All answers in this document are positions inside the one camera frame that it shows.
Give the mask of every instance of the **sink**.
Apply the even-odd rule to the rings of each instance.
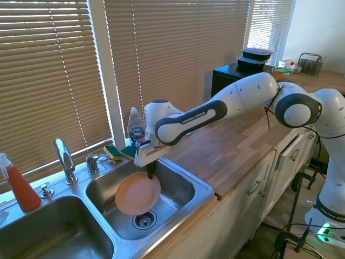
[[[195,196],[195,188],[190,181],[159,162],[155,175],[161,184],[161,195],[157,204],[143,215],[128,216],[116,206],[116,191],[124,178],[142,170],[132,162],[127,163],[93,180],[86,189],[87,197],[116,233],[126,240],[138,240],[148,236],[162,227]]]
[[[150,211],[131,217],[118,210],[116,191],[124,178],[146,169],[126,158],[115,164],[99,159],[98,168],[89,175],[79,165],[77,183],[68,186],[63,178],[50,184],[54,195],[30,212],[16,202],[3,206],[8,216],[0,224],[0,258],[142,258],[214,194],[207,183],[159,158],[160,198]]]
[[[53,200],[0,229],[0,258],[112,258],[114,245],[76,196]]]

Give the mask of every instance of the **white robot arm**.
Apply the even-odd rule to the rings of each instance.
[[[345,228],[345,98],[334,89],[307,93],[293,82],[277,83],[270,74],[263,72],[234,82],[205,104],[185,113],[169,101],[152,102],[144,109],[150,143],[139,147],[134,162],[137,166],[145,166],[166,155],[170,146],[191,131],[219,119],[268,106],[286,127],[313,124],[330,155],[326,183],[314,207],[306,214],[306,222],[313,219],[314,225],[323,226],[326,222]],[[345,231],[337,231],[331,243],[345,248]]]

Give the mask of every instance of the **sink drain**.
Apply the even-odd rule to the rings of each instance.
[[[149,229],[157,220],[157,215],[153,210],[150,210],[144,214],[133,217],[132,224],[135,228],[140,230]]]

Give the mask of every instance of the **yellow sponge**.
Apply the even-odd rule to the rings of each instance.
[[[121,161],[123,159],[123,155],[116,149],[116,147],[105,146],[103,150],[111,160]]]
[[[136,147],[127,146],[123,150],[121,150],[121,153],[125,157],[134,160],[136,150],[137,150]]]

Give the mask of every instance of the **orange plate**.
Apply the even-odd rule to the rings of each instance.
[[[138,216],[156,205],[160,193],[161,184],[155,175],[150,179],[147,172],[137,172],[127,176],[120,183],[115,202],[123,213]]]

